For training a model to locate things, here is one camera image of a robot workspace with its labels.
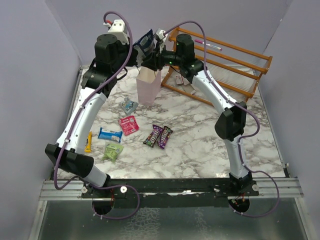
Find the blue Burts chips bag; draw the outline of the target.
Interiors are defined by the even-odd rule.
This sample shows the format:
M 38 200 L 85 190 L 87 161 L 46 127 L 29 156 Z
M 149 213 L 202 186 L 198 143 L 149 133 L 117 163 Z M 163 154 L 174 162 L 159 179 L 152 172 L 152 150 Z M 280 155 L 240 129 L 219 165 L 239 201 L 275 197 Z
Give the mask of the blue Burts chips bag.
M 144 34 L 139 40 L 133 44 L 132 55 L 133 59 L 136 60 L 136 66 L 140 67 L 143 60 L 149 56 L 155 48 L 154 33 L 150 29 Z

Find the pink paper bag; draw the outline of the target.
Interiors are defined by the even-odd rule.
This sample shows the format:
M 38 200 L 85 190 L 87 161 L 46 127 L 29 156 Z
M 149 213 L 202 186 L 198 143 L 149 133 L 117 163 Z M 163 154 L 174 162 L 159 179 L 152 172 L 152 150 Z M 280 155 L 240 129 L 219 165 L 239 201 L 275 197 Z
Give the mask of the pink paper bag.
M 152 106 L 160 92 L 161 82 L 161 71 L 153 71 L 142 66 L 136 77 L 138 102 L 143 105 Z

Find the pink snack packet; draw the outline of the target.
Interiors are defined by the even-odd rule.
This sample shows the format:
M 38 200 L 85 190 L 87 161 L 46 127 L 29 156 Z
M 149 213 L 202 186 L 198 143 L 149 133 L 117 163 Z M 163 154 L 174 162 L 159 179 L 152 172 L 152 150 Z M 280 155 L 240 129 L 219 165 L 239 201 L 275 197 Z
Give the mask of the pink snack packet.
M 119 119 L 118 123 L 125 136 L 131 135 L 139 130 L 136 118 L 133 115 Z

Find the purple m&m's packet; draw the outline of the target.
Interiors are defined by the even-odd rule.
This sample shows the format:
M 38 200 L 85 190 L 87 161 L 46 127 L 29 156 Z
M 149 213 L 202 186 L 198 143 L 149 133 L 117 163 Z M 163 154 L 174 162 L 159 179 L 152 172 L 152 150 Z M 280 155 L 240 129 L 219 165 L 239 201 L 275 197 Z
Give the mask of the purple m&m's packet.
M 158 147 L 160 147 L 161 149 L 164 149 L 172 133 L 173 133 L 173 130 L 170 127 L 164 126 L 162 133 L 157 139 Z
M 153 124 L 152 125 L 152 132 L 149 134 L 149 136 L 143 141 L 143 144 L 149 146 L 149 147 L 154 147 L 158 137 L 161 135 L 163 132 L 163 128 Z

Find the blue white snack bar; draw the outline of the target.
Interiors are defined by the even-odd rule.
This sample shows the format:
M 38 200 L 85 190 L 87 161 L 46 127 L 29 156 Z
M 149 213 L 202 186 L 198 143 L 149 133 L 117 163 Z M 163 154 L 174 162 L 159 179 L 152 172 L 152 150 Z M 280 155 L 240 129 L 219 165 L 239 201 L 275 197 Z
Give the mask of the blue white snack bar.
M 113 130 L 108 130 L 101 127 L 99 129 L 99 134 L 97 138 L 102 140 L 111 140 L 111 141 L 120 143 L 122 139 L 122 135 L 123 135 L 122 131 L 113 131 Z

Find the yellow m&m's packet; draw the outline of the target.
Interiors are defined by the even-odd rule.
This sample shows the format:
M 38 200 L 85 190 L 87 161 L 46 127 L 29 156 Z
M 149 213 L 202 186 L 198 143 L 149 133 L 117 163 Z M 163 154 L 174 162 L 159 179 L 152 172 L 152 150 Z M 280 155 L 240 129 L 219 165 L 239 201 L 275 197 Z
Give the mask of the yellow m&m's packet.
M 92 152 L 92 132 L 91 131 L 87 135 L 87 139 L 86 139 L 85 147 L 84 147 L 84 152 L 85 153 Z

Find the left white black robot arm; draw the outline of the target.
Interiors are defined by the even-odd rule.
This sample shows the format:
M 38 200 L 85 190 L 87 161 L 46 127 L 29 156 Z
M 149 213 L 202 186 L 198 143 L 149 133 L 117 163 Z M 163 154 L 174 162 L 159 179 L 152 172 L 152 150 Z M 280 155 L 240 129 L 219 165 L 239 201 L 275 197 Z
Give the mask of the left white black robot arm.
M 117 75 L 137 63 L 133 52 L 132 35 L 126 34 L 126 42 L 114 33 L 100 35 L 94 45 L 95 57 L 82 78 L 79 100 L 65 130 L 55 144 L 47 144 L 45 154 L 58 169 L 70 172 L 93 185 L 97 196 L 106 197 L 111 190 L 110 176 L 99 170 L 94 159 L 85 155 L 85 143 L 93 122 L 112 88 Z

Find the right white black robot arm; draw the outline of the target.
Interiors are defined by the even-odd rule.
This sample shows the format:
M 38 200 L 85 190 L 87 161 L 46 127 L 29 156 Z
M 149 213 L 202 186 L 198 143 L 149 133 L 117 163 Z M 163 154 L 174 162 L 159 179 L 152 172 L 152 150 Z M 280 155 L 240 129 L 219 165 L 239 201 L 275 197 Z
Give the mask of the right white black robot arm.
M 254 182 L 241 145 L 247 118 L 246 103 L 236 102 L 229 96 L 213 78 L 205 62 L 196 58 L 194 41 L 189 34 L 182 33 L 177 36 L 174 51 L 166 49 L 164 31 L 154 34 L 153 37 L 156 45 L 144 58 L 142 66 L 154 71 L 161 70 L 164 66 L 178 67 L 181 75 L 213 104 L 219 113 L 214 129 L 224 141 L 228 153 L 229 189 L 236 196 L 248 192 Z

